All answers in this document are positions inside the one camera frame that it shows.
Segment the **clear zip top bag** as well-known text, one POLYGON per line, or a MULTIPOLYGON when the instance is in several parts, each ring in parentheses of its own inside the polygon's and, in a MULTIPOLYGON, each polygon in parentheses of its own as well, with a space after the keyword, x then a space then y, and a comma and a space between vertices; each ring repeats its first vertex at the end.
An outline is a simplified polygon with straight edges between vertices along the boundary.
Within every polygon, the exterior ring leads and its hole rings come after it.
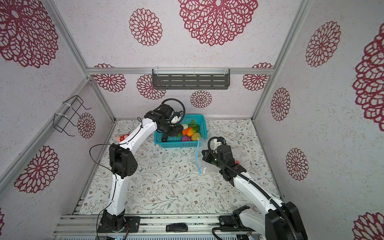
POLYGON ((239 162, 235 160, 231 146, 223 137, 199 139, 196 152, 196 165, 199 174, 221 173, 228 167, 235 167, 239 162))

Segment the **purple onion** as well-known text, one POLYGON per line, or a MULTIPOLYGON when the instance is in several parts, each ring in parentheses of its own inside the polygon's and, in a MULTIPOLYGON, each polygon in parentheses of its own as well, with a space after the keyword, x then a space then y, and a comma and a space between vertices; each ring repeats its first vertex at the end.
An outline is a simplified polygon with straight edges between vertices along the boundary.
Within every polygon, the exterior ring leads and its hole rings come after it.
POLYGON ((189 136, 187 136, 187 135, 182 136, 181 141, 182 141, 182 142, 189 142, 189 141, 191 141, 191 137, 189 137, 189 136))

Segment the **white radish with leaves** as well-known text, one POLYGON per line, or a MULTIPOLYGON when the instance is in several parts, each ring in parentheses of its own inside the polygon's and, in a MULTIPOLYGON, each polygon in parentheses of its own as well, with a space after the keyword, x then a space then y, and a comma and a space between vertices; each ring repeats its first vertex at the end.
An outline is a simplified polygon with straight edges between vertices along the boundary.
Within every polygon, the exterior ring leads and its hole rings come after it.
POLYGON ((195 127, 197 124, 194 120, 192 120, 189 124, 182 124, 184 130, 188 129, 188 128, 193 128, 195 127))

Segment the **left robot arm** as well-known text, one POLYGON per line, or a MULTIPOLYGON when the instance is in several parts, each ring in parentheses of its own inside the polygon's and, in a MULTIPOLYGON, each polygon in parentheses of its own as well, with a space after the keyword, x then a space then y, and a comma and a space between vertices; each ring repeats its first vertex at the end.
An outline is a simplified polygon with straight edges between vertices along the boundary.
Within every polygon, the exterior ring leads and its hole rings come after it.
POLYGON ((175 137, 184 130, 181 125, 186 115, 183 103, 176 99, 166 99, 160 106, 138 119, 139 126, 129 137, 118 144, 110 144, 110 171, 113 185, 109 203, 100 211, 97 219, 99 224, 96 233, 110 233, 124 231, 125 197, 131 176, 138 169, 135 153, 143 142, 154 132, 160 132, 168 137, 175 137))

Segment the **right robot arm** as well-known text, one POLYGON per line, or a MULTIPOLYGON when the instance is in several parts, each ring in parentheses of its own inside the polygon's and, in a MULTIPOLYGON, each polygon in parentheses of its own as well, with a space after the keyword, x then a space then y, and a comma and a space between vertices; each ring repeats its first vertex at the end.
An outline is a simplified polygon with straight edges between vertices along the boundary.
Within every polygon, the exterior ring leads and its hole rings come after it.
POLYGON ((233 217, 239 225, 235 230, 253 230, 266 240, 307 240, 299 209, 291 202, 284 203, 279 198, 260 187, 238 164, 231 147, 220 145, 216 150, 203 150, 203 161, 219 168, 224 180, 242 192, 258 208, 259 212, 249 207, 234 211, 233 217))

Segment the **yellow green potato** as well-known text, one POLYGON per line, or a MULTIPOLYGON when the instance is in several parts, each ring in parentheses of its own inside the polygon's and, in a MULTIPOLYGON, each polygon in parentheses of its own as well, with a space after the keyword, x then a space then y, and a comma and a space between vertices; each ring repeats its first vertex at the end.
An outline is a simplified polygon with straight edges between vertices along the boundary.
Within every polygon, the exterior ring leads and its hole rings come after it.
POLYGON ((201 134, 200 133, 194 133, 192 136, 191 136, 191 140, 192 141, 197 141, 201 138, 201 134))

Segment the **orange carrot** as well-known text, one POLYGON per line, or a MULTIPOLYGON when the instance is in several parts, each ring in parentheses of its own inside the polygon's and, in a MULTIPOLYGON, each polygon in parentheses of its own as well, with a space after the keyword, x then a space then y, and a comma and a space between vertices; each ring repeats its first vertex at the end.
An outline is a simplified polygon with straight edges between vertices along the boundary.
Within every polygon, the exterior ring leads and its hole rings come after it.
POLYGON ((183 136, 187 135, 187 133, 188 133, 188 131, 189 131, 190 129, 192 129, 192 127, 183 130, 183 131, 182 131, 182 135, 183 135, 183 136))

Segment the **teal plastic basket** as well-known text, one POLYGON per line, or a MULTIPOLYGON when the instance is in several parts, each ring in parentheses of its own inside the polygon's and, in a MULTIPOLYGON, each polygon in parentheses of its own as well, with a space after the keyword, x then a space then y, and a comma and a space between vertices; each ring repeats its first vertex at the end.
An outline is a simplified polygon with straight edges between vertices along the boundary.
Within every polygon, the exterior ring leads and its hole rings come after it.
MULTIPOLYGON (((190 124, 191 122, 194 122, 195 124, 200 126, 199 133, 203 139, 207 139, 208 133, 207 133, 207 126, 206 126, 206 119, 203 115, 186 115, 181 124, 190 124)), ((163 133, 154 133, 154 143, 156 145, 159 145, 161 148, 196 148, 198 145, 198 141, 186 141, 182 142, 182 138, 171 138, 168 137, 168 140, 166 142, 162 142, 163 133)))

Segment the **green yellow cucumber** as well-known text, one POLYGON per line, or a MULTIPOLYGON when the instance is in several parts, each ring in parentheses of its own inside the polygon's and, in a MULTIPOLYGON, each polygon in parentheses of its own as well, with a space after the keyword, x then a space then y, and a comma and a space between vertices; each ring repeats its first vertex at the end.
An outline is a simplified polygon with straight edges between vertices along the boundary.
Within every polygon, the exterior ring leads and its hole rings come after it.
POLYGON ((187 132, 187 136, 192 137, 194 134, 198 133, 200 131, 200 126, 196 125, 189 129, 187 132))

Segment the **grey wall shelf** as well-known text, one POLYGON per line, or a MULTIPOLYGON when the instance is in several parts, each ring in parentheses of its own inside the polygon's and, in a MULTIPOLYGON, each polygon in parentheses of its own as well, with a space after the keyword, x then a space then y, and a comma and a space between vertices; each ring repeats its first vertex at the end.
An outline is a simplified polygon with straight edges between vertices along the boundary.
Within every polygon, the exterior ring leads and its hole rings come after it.
POLYGON ((227 90, 230 70, 153 69, 152 85, 156 90, 227 90))

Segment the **small black device on rail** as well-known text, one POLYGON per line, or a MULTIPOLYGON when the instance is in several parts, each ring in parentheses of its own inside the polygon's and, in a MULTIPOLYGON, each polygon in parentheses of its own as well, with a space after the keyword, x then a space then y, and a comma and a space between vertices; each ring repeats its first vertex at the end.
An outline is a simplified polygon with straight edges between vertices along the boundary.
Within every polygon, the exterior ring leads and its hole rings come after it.
POLYGON ((182 233, 188 231, 188 225, 185 223, 174 223, 166 225, 166 232, 182 233))

